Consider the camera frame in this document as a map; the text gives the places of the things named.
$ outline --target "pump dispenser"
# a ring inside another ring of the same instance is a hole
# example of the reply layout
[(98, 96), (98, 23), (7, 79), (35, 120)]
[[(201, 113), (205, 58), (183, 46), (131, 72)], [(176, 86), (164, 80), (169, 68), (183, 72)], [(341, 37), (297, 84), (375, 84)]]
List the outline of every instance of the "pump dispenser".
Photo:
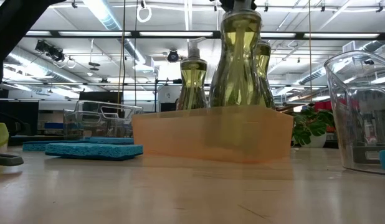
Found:
[(250, 0), (234, 0), (221, 24), (222, 54), (212, 79), (209, 106), (258, 105), (254, 53), (262, 19)]
[(188, 58), (180, 63), (182, 88), (177, 110), (191, 110), (206, 107), (204, 81), (207, 62), (200, 59), (198, 43), (205, 37), (190, 40)]
[(257, 75), (260, 85), (260, 105), (275, 109), (273, 94), (267, 79), (267, 69), (269, 67), (271, 47), (268, 42), (258, 40), (256, 46), (255, 60)]

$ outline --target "potted plant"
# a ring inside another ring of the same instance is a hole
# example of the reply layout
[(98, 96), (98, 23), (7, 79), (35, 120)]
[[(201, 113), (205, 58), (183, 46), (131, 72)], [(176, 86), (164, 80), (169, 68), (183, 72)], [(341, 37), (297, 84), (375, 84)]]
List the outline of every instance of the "potted plant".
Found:
[(313, 107), (293, 115), (294, 144), (303, 147), (323, 147), (327, 126), (334, 126), (334, 117), (328, 110), (315, 111)]

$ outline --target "wooden table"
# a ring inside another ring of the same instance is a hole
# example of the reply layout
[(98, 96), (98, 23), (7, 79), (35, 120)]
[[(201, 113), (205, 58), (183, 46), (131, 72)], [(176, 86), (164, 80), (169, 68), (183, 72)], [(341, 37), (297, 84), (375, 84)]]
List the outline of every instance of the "wooden table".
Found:
[(343, 169), (336, 149), (249, 165), (22, 156), (0, 167), (0, 223), (385, 223), (385, 176)]

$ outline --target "translucent orange bin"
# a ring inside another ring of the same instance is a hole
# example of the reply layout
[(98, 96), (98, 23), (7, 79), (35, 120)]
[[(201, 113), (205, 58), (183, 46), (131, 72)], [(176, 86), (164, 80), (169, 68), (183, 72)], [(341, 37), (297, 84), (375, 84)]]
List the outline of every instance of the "translucent orange bin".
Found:
[(293, 118), (262, 106), (228, 106), (132, 118), (144, 154), (257, 163), (289, 156)]

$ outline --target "green plant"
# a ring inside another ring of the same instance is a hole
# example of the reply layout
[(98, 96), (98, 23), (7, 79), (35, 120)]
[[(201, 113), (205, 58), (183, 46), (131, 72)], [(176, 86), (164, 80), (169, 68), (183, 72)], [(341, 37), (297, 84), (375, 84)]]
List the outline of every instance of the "green plant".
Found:
[(310, 136), (321, 136), (326, 133), (327, 126), (334, 126), (334, 117), (328, 110), (315, 111), (314, 108), (302, 110), (293, 115), (294, 144), (301, 146), (310, 144)]

